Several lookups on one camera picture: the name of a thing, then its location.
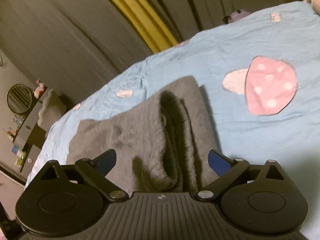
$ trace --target metal screw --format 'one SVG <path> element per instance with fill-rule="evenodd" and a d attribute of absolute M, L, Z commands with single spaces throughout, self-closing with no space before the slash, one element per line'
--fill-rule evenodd
<path fill-rule="evenodd" d="M 116 198 L 116 199 L 123 198 L 123 197 L 125 197 L 125 193 L 120 190 L 115 190 L 110 193 L 110 197 Z"/>
<path fill-rule="evenodd" d="M 198 196 L 200 198 L 211 198 L 211 197 L 213 197 L 213 195 L 214 194 L 209 190 L 202 190 L 202 191 L 198 192 Z"/>

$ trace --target bedsheet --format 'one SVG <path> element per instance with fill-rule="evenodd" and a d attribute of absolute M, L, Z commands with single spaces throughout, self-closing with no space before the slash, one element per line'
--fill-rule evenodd
<path fill-rule="evenodd" d="M 272 13 L 280 13 L 280 21 L 272 21 Z M 244 95 L 222 88 L 227 73 L 248 68 L 257 56 L 285 61 L 295 70 L 296 93 L 278 114 L 252 114 Z M 320 16 L 304 2 L 202 31 L 134 64 L 52 126 L 28 183 L 48 160 L 66 163 L 80 120 L 108 119 L 188 75 L 200 86 L 222 152 L 253 164 L 276 159 L 308 201 L 301 232 L 310 240 L 320 239 Z M 132 96 L 119 98 L 119 90 L 132 90 Z"/>

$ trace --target mushroom print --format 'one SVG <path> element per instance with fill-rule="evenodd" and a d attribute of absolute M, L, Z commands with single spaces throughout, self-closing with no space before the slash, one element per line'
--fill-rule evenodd
<path fill-rule="evenodd" d="M 255 115 L 273 115 L 283 110 L 297 90 L 295 70 L 288 63 L 256 57 L 248 69 L 228 73 L 222 87 L 244 94 L 249 111 Z"/>

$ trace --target gray towel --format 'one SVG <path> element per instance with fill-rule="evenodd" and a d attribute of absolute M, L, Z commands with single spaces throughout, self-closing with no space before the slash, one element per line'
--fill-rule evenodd
<path fill-rule="evenodd" d="M 117 162 L 106 178 L 129 195 L 197 191 L 218 177 L 208 165 L 216 142 L 193 77 L 176 80 L 111 119 L 81 121 L 67 164 L 93 159 L 110 148 Z"/>

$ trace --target small container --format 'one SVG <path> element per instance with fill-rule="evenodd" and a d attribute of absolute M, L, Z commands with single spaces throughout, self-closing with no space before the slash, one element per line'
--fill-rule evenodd
<path fill-rule="evenodd" d="M 16 125 L 17 127 L 20 127 L 20 125 L 21 125 L 22 122 L 23 122 L 23 119 L 22 119 L 20 116 L 14 115 L 14 117 L 13 117 L 13 122 L 15 123 L 15 125 Z"/>
<path fill-rule="evenodd" d="M 21 158 L 17 158 L 16 159 L 16 162 L 15 162 L 14 166 L 16 166 L 18 168 L 21 166 Z"/>
<path fill-rule="evenodd" d="M 38 87 L 36 88 L 35 92 L 34 92 L 34 96 L 36 99 L 39 99 L 41 97 L 41 95 L 44 93 L 44 91 L 46 90 L 46 86 L 41 82 L 39 83 Z"/>
<path fill-rule="evenodd" d="M 21 158 L 23 156 L 23 151 L 20 150 L 17 146 L 13 146 L 12 152 L 17 155 L 17 157 Z"/>
<path fill-rule="evenodd" d="M 10 139 L 11 142 L 13 142 L 13 140 L 14 140 L 14 135 L 12 134 L 12 132 L 7 131 L 7 137 Z"/>

